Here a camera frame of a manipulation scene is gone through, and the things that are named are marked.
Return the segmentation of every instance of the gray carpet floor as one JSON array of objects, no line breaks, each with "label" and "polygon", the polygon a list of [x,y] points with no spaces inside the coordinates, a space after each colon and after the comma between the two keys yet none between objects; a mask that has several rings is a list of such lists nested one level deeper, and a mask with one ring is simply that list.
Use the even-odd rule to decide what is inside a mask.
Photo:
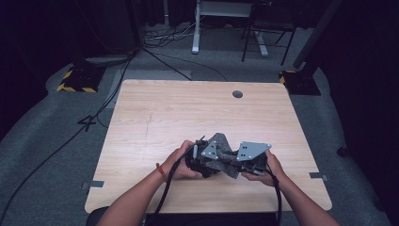
[{"label": "gray carpet floor", "polygon": [[[149,50],[170,56],[158,55],[177,70],[190,71],[193,80],[224,81],[221,73],[228,81],[277,83],[280,71],[293,69],[295,57],[311,34],[310,29],[298,29],[285,65],[280,66],[283,49],[269,47],[270,56],[262,57],[255,45],[249,46],[246,61],[241,62],[244,48],[241,32],[234,28],[203,31],[197,55],[191,54],[192,36]],[[275,38],[264,36],[266,40]],[[284,38],[282,41],[287,41],[288,35]],[[22,180],[76,133],[81,127],[77,122],[97,112],[120,73],[120,66],[107,68],[97,93],[56,91],[70,66],[50,77],[49,95],[19,120],[0,144],[1,211]],[[133,73],[136,70],[170,71],[170,68],[141,51],[128,70]],[[291,100],[317,166],[330,179],[326,182],[332,200],[332,209],[328,212],[342,225],[390,225],[385,213],[375,208],[375,193],[353,159],[336,154],[344,145],[343,130],[323,72],[318,70],[314,78],[321,96],[297,95],[291,96]],[[107,125],[112,113],[113,108],[105,109],[99,116],[101,122]],[[93,177],[106,132],[99,123],[91,125],[87,132],[80,133],[47,161],[17,194],[3,225],[85,225],[88,193],[81,185]],[[294,214],[284,212],[281,225],[297,225]]]}]

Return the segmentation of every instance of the person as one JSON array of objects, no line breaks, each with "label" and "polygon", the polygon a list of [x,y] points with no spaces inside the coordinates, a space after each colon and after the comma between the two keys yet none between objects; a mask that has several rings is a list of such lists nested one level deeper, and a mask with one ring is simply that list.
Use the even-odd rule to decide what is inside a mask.
[{"label": "person", "polygon": [[[192,145],[194,145],[193,142],[186,140],[180,148],[176,149],[167,158],[161,165],[165,175],[169,174],[172,165]],[[279,160],[269,150],[265,151],[265,153],[267,164],[279,180],[280,191],[292,207],[300,225],[339,225],[329,213],[309,198],[285,174]],[[274,186],[270,175],[259,176],[247,172],[242,172],[241,174],[249,181],[258,181],[266,186]],[[97,225],[139,225],[155,191],[165,182],[165,175],[161,174],[159,169],[153,170],[106,208]],[[173,174],[173,179],[182,178],[199,179],[202,178],[202,175],[188,168],[185,161],[181,161]]]}]

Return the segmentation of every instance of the light wood surface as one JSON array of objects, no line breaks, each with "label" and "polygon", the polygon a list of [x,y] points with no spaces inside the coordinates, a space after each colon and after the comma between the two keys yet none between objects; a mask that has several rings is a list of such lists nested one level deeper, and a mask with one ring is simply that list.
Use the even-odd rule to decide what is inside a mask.
[{"label": "light wood surface", "polygon": [[[244,96],[234,98],[240,90]],[[285,172],[324,209],[331,201],[285,87],[281,84],[126,80],[123,82],[93,181],[87,212],[110,205],[162,163],[185,139],[226,135],[231,148],[241,141],[272,144]],[[148,212],[158,205],[165,185]],[[218,173],[207,179],[172,181],[161,213],[273,212],[275,189],[242,176]],[[291,210],[283,199],[283,210]]]}]

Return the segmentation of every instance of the red wristband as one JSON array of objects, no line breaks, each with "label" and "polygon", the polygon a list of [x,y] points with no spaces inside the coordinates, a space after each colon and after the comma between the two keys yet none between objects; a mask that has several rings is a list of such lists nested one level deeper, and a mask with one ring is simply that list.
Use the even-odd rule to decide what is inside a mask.
[{"label": "red wristband", "polygon": [[164,173],[164,170],[162,169],[161,165],[159,165],[159,163],[156,163],[156,168],[158,169],[159,173],[161,173],[166,182],[168,180],[167,175]]}]

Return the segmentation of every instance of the chair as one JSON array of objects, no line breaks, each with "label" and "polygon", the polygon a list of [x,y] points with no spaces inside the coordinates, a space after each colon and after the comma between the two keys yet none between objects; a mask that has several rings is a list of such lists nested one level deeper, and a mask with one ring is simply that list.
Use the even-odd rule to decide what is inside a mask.
[{"label": "chair", "polygon": [[[242,39],[247,32],[246,45],[244,48],[243,57],[241,59],[242,62],[244,62],[244,59],[246,57],[248,40],[251,31],[281,34],[274,44],[258,44],[275,47],[285,47],[286,50],[281,62],[281,65],[283,65],[296,31],[296,26],[293,20],[293,12],[289,10],[285,2],[281,0],[257,0],[252,5],[251,12],[248,18],[248,24],[241,36]],[[277,45],[286,32],[291,32],[291,37],[288,41],[288,44]]]}]

